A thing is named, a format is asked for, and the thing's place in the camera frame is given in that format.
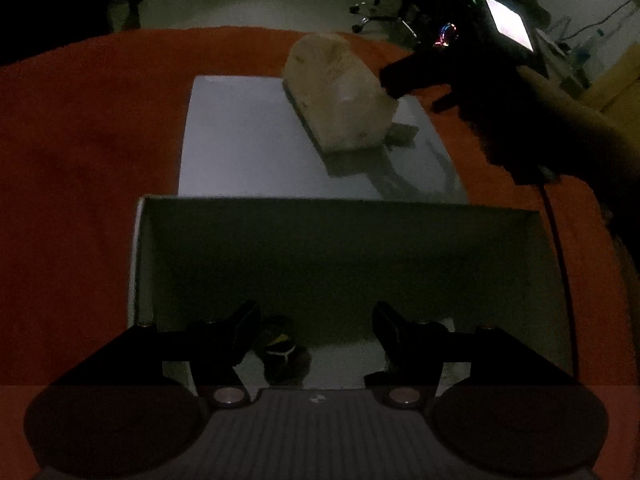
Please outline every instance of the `white board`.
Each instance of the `white board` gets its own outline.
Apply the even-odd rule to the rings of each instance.
[[[412,146],[321,156],[280,78],[198,76],[178,194],[467,203],[416,98],[400,99],[394,122],[418,128]]]

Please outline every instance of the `computer monitor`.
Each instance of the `computer monitor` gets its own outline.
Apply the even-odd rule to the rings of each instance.
[[[520,15],[497,0],[486,2],[498,32],[533,52],[529,34]]]

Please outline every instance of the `open cardboard box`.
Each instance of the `open cardboard box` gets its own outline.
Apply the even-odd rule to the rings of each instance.
[[[331,377],[359,384],[349,373],[383,367],[371,328],[381,300],[408,319],[451,318],[460,332],[495,324],[571,373],[562,283],[537,212],[149,196],[138,210],[130,279],[129,324],[181,330],[255,300],[263,315],[293,318],[311,351],[377,349],[367,370],[339,352],[324,359],[324,372],[312,364],[316,388],[342,380]]]

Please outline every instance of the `desk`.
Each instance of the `desk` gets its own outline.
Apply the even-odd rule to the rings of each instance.
[[[191,85],[201,74],[280,76],[293,31],[222,27],[139,30],[94,38],[0,68],[0,478],[26,479],[36,464],[22,413],[41,389],[126,328],[135,206],[178,189]],[[377,71],[406,54],[347,36]],[[446,89],[418,92],[421,104]],[[431,122],[470,203],[539,210],[487,164],[456,110]],[[610,416],[596,465],[629,478],[640,400],[626,293],[597,202],[578,180],[548,189],[564,247],[576,317],[580,380]]]

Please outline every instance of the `round pad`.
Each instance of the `round pad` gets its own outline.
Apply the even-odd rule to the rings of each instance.
[[[420,392],[415,388],[394,388],[389,399],[397,404],[414,404],[420,400]]]
[[[49,386],[24,431],[41,466],[84,478],[143,472],[186,450],[204,427],[198,400],[165,386]]]
[[[213,398],[223,406],[229,406],[231,404],[242,402],[244,400],[244,391],[240,388],[228,386],[226,388],[216,390],[213,394]]]
[[[604,406],[582,386],[468,384],[440,397],[429,424],[468,462],[529,477],[593,465],[608,425]]]

